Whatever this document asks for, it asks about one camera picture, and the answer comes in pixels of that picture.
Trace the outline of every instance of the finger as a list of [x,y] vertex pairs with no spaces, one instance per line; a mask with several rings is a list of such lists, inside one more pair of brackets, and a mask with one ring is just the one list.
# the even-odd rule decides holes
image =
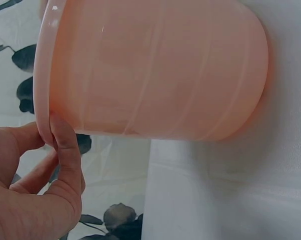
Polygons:
[[80,197],[82,194],[81,153],[76,134],[68,123],[55,114],[50,117],[50,129],[54,136],[60,171],[58,179],[52,183],[47,193],[62,194],[60,189],[62,188],[68,192],[67,196]]
[[22,127],[0,127],[0,182],[8,188],[16,173],[20,156],[27,150],[44,145],[36,124]]
[[58,155],[52,151],[29,174],[10,185],[9,189],[20,194],[38,194],[48,183],[58,165]]
[[35,122],[25,126],[2,127],[0,129],[8,132],[15,138],[19,156],[23,155],[26,151],[39,149],[44,145]]

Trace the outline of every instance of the pink plastic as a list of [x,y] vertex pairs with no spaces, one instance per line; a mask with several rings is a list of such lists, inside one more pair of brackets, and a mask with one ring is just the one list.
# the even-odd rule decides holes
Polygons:
[[216,141],[264,89],[268,46],[235,0],[49,0],[36,50],[34,107],[78,133]]

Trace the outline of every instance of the pink plastic bucket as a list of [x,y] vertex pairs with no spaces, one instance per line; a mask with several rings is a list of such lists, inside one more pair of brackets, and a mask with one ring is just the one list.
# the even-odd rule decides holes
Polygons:
[[40,134],[50,111],[77,133],[216,141],[254,111],[268,46],[235,0],[49,0],[34,69]]

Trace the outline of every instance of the translucent plastic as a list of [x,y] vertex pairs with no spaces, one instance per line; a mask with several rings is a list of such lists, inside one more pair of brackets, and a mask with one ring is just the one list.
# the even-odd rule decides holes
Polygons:
[[268,70],[264,29],[235,0],[50,0],[38,45],[48,143],[50,111],[78,133],[220,140],[251,115]]

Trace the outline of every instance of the hand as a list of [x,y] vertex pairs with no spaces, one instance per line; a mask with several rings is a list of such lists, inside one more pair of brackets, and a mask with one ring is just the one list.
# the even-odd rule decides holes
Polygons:
[[[20,156],[44,143],[35,123],[0,128],[0,240],[57,240],[80,219],[85,181],[76,135],[56,115],[50,127],[55,150],[12,185]],[[58,179],[37,195],[58,163]]]

